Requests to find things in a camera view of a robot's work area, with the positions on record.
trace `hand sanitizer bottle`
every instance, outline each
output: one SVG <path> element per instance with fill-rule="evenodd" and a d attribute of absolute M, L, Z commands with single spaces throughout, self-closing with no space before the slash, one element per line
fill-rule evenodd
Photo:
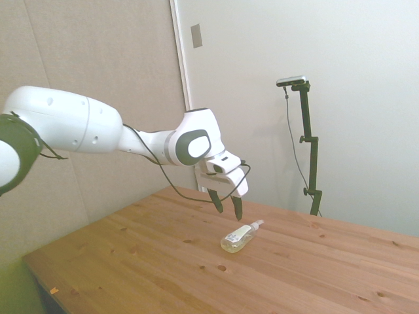
<path fill-rule="evenodd" d="M 221 247 L 230 253 L 235 253 L 244 248 L 244 246 L 256 235 L 256 230 L 263 223 L 263 220 L 238 228 L 221 240 Z"/>

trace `white wall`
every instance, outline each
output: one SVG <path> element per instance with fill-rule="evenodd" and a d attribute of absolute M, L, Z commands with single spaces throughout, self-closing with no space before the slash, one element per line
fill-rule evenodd
<path fill-rule="evenodd" d="M 310 211 L 275 86 L 306 75 L 323 216 L 419 236 L 417 1 L 177 5 L 192 107 L 211 108 L 227 149 L 252 165 L 247 200 Z M 198 23 L 203 46 L 194 49 Z M 298 140 L 296 92 L 290 118 Z M 308 176 L 310 145 L 296 146 Z"/>

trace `wooden table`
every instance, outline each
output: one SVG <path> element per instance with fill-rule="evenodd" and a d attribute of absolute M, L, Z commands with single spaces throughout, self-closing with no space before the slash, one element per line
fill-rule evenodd
<path fill-rule="evenodd" d="M 171 188 L 24 260 L 67 313 L 419 313 L 419 238 L 250 202 L 237 222 L 230 201 L 219 214 Z"/>

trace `pump bottle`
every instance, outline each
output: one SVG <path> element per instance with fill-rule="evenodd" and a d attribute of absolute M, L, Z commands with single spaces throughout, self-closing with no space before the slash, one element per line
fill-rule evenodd
<path fill-rule="evenodd" d="M 221 239 L 221 247 L 230 253 L 240 251 L 247 242 L 253 239 L 256 235 L 256 231 L 263 222 L 263 220 L 258 220 L 250 225 L 245 224 L 238 228 L 236 231 L 233 231 L 231 234 Z"/>

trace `black cable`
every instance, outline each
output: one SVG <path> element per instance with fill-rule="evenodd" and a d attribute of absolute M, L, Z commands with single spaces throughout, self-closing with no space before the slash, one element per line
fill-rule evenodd
<path fill-rule="evenodd" d="M 138 137 L 138 139 L 143 143 L 144 147 L 150 152 L 151 156 L 154 157 L 154 159 L 156 160 L 156 163 L 158 164 L 158 166 L 160 167 L 160 169 L 163 172 L 163 175 L 166 177 L 166 180 L 170 183 L 170 185 L 172 186 L 172 188 L 176 191 L 176 193 L 178 193 L 182 198 L 185 198 L 187 200 L 191 200 L 191 201 L 202 201 L 205 203 L 214 203 L 213 201 L 208 201 L 208 200 L 199 200 L 197 198 L 189 198 L 187 196 L 184 196 L 182 193 L 180 193 L 177 188 L 173 185 L 173 183 L 171 182 L 171 180 L 169 179 L 168 175 L 166 174 L 166 172 L 163 169 L 162 164 L 158 161 L 157 156 L 151 151 L 151 149 L 145 144 L 145 142 L 143 141 L 143 139 L 141 138 L 141 136 L 139 136 L 138 132 L 132 128 L 131 126 L 124 124 L 124 126 L 126 126 L 128 129 L 132 130 L 134 132 L 134 134 Z M 247 165 L 245 162 L 242 162 L 241 166 L 245 166 L 248 167 L 249 170 L 246 172 L 246 174 L 244 175 L 244 177 L 242 178 L 242 180 L 240 180 L 240 182 L 237 184 L 237 186 L 223 199 L 221 199 L 220 201 L 224 201 L 227 198 L 229 198 L 231 196 L 231 194 L 234 193 L 234 191 L 237 190 L 237 188 L 241 185 L 241 183 L 244 181 L 244 179 L 247 177 L 247 174 L 250 172 L 251 167 L 249 165 Z"/>
<path fill-rule="evenodd" d="M 285 91 L 285 100 L 287 101 L 287 122 L 288 122 L 289 134 L 291 136 L 291 143 L 293 144 L 294 159 L 295 159 L 295 162 L 297 163 L 297 167 L 298 167 L 298 169 L 300 171 L 301 177 L 304 180 L 304 183 L 305 183 L 306 188 L 308 190 L 308 184 L 307 184 L 306 178 L 302 174 L 302 171 L 301 171 L 301 168 L 300 168 L 300 164 L 299 164 L 299 161 L 297 159 L 297 153 L 295 152 L 295 144 L 294 144 L 293 132 L 291 131 L 291 125 L 289 123 L 289 105 L 288 105 L 288 98 L 289 98 L 289 96 L 288 96 L 288 93 L 287 93 L 287 88 L 284 86 L 283 87 L 283 90 Z"/>

